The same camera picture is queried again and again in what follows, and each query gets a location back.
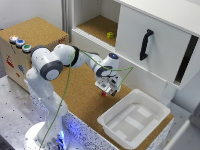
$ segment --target gray floor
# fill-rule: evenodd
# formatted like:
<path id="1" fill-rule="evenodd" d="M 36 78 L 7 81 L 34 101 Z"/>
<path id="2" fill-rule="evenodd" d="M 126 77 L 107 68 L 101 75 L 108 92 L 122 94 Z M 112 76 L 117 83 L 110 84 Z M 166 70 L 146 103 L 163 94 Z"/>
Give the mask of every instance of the gray floor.
<path id="1" fill-rule="evenodd" d="M 4 65 L 3 65 L 3 60 L 1 57 L 1 52 L 0 52 L 0 78 L 4 77 L 6 75 Z"/>

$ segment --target brown cork mat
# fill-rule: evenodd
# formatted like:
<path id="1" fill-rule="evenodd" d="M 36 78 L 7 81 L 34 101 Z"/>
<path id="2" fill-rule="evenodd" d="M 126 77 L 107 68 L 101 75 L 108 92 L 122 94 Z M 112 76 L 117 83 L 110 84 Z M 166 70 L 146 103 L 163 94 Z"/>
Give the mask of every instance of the brown cork mat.
<path id="1" fill-rule="evenodd" d="M 55 91 L 61 97 L 65 89 L 67 77 L 68 68 L 65 68 L 59 78 L 52 81 Z M 126 86 L 122 86 L 121 91 L 117 93 L 115 97 L 103 97 L 101 96 L 101 90 L 95 86 L 95 81 L 95 74 L 86 64 L 83 64 L 82 67 L 77 69 L 72 68 L 69 88 L 64 98 L 65 102 L 72 113 L 74 113 L 100 135 L 105 137 L 108 141 L 117 146 L 120 150 L 123 150 L 121 146 L 105 134 L 102 126 L 97 122 L 97 118 L 131 92 L 131 89 Z M 169 115 L 137 148 L 137 150 L 145 150 L 172 119 L 173 116 Z"/>
<path id="2" fill-rule="evenodd" d="M 103 16 L 98 16 L 92 20 L 78 25 L 77 27 L 115 47 L 118 23 L 113 22 Z M 108 32 L 113 32 L 113 39 L 107 38 Z"/>
<path id="3" fill-rule="evenodd" d="M 0 37 L 9 42 L 12 35 L 20 35 L 20 39 L 25 39 L 26 44 L 32 47 L 37 45 L 48 45 L 68 34 L 40 17 L 27 20 L 15 26 L 0 31 Z"/>

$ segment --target black handle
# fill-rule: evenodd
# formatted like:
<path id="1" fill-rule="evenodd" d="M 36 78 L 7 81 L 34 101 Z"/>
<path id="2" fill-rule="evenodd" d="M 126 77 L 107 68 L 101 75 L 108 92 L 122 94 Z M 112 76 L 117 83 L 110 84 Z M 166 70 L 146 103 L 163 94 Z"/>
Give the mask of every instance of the black handle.
<path id="1" fill-rule="evenodd" d="M 150 29 L 147 30 L 147 33 L 144 35 L 143 42 L 142 42 L 142 48 L 140 52 L 140 60 L 144 60 L 145 58 L 148 57 L 148 55 L 145 53 L 147 49 L 147 43 L 148 43 L 148 37 L 153 34 L 153 31 Z"/>

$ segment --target power cord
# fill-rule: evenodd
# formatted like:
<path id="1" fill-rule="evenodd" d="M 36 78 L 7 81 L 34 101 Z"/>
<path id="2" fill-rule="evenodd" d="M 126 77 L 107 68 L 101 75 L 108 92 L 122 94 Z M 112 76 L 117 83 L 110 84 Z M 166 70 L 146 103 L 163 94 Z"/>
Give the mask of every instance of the power cord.
<path id="1" fill-rule="evenodd" d="M 97 61 L 95 61 L 90 55 L 88 55 L 85 51 L 83 51 L 83 50 L 80 50 L 83 54 L 85 54 L 85 55 L 87 55 L 90 59 L 92 59 L 96 64 L 98 64 L 99 66 L 101 66 L 101 67 L 103 67 L 103 68 L 105 68 L 105 69 L 107 69 L 107 70 L 112 70 L 112 71 L 124 71 L 124 70 L 129 70 L 129 72 L 126 74 L 126 76 L 123 78 L 123 80 L 121 81 L 121 83 L 120 83 L 120 85 L 117 87 L 117 90 L 119 89 L 119 87 L 122 85 L 122 83 L 123 83 L 123 81 L 126 79 L 126 77 L 128 76 L 128 74 L 133 70 L 133 67 L 129 67 L 129 68 L 125 68 L 125 69 L 109 69 L 109 68 L 106 68 L 106 67 L 104 67 L 104 66 L 102 66 L 101 64 L 99 64 Z M 53 124 L 54 124 L 54 122 L 55 122 L 55 120 L 56 120 L 56 118 L 57 118 L 57 116 L 58 116 L 58 113 L 59 113 L 59 111 L 60 111 L 60 107 L 62 106 L 62 102 L 63 102 L 63 100 L 64 100 L 64 97 L 65 97 L 65 94 L 66 94 L 66 91 L 67 91 L 67 88 L 68 88 L 68 85 L 69 85 L 69 78 L 70 78 L 70 71 L 71 71 L 71 63 L 72 63 L 72 58 L 74 58 L 74 55 L 75 55 L 75 52 L 76 51 L 74 51 L 74 53 L 72 54 L 72 56 L 71 56 L 71 61 L 70 61 L 70 65 L 69 65 L 69 72 L 68 72 L 68 79 L 67 79 L 67 84 L 66 84 L 66 87 L 65 87 L 65 91 L 64 91 L 64 93 L 63 93 L 63 96 L 62 96 L 62 100 L 60 101 L 60 104 L 59 104 L 59 107 L 58 107 L 58 110 L 57 110 L 57 112 L 56 112 L 56 115 L 55 115 L 55 117 L 54 117 L 54 119 L 53 119 L 53 121 L 52 121 L 52 123 L 51 123 L 51 125 L 50 125 L 50 127 L 48 128 L 48 130 L 47 130 L 47 132 L 46 132 L 46 134 L 45 134 L 45 136 L 44 136 L 44 138 L 43 138 L 43 140 L 42 140 L 42 143 L 41 143 L 41 145 L 40 145 L 40 148 L 39 148 L 39 150 L 41 149 L 41 147 L 42 147 L 42 145 L 43 145 L 43 143 L 44 143 L 44 140 L 46 139 L 46 136 L 47 136 L 47 134 L 49 133 L 49 130 L 51 129 L 51 127 L 53 126 Z"/>

